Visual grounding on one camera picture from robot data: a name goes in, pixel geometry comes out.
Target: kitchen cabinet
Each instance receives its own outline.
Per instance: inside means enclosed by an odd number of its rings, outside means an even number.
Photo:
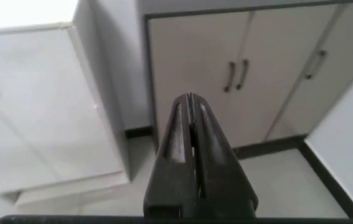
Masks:
[[[308,134],[353,81],[353,3],[345,5],[268,140]]]
[[[59,181],[0,113],[0,192]]]
[[[265,136],[315,48],[337,6],[255,11],[222,126],[232,147],[255,144]]]
[[[150,19],[158,140],[173,100],[193,92],[207,99],[232,147],[264,141],[337,8]]]
[[[159,139],[176,97],[194,92],[221,117],[249,12],[169,17],[149,21],[154,98]]]
[[[112,173],[126,183],[128,148],[89,2],[9,7],[0,14],[0,192]]]

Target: cabinet door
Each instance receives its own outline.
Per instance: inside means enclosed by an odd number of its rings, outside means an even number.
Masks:
[[[0,110],[62,180],[121,170],[66,30],[0,35]]]
[[[299,84],[269,139],[309,133],[353,81],[353,3],[343,10],[319,50],[327,53],[324,62],[311,79]]]
[[[0,193],[58,181],[49,167],[17,134],[0,114]]]
[[[255,12],[239,62],[249,61],[245,81],[239,90],[233,86],[224,116],[232,147],[265,140],[335,9],[331,5]]]
[[[181,94],[203,96],[223,126],[230,78],[248,12],[170,17],[149,21],[156,119],[161,142],[172,102]]]

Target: baseboard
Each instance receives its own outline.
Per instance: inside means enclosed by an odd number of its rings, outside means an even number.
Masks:
[[[323,163],[305,142],[303,142],[298,149],[323,184],[327,187],[328,191],[330,191],[332,196],[336,199],[339,206],[341,206],[341,208],[345,211],[346,215],[350,219],[353,219],[353,201],[341,185],[339,185],[338,181],[330,174]]]
[[[69,195],[81,194],[93,190],[108,189],[129,183],[125,173],[115,172],[103,174],[87,179],[62,182],[55,185],[48,185],[36,189],[22,191],[15,202],[15,206],[26,205],[28,203],[50,200]]]
[[[242,146],[234,148],[237,159],[248,159],[256,156],[264,156],[276,152],[285,151],[288,149],[297,149],[306,138],[306,135],[298,135],[283,139],[272,140],[259,144],[252,144],[249,146]]]
[[[125,131],[125,136],[127,139],[138,138],[144,136],[150,136],[153,133],[152,126],[146,126],[142,128],[128,129]]]

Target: floor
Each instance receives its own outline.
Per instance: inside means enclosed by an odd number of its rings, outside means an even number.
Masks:
[[[130,185],[73,195],[15,208],[0,199],[8,214],[143,216],[143,197],[153,168],[149,137],[129,142]],[[347,218],[327,188],[296,149],[240,161],[259,198],[258,217]]]

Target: metal handle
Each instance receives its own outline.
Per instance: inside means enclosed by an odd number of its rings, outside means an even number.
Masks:
[[[236,89],[241,89],[247,76],[248,68],[250,67],[250,61],[248,59],[243,60],[243,72],[241,73],[240,82],[236,85]]]
[[[224,88],[224,92],[226,93],[230,90],[230,87],[232,86],[234,73],[236,72],[236,64],[234,62],[229,62],[228,65],[229,65],[229,75],[228,75],[226,87]]]
[[[320,50],[318,52],[318,62],[317,64],[313,67],[312,72],[309,72],[305,75],[305,79],[310,80],[314,78],[314,76],[319,72],[321,66],[323,65],[324,61],[326,60],[327,57],[327,52],[325,50]]]

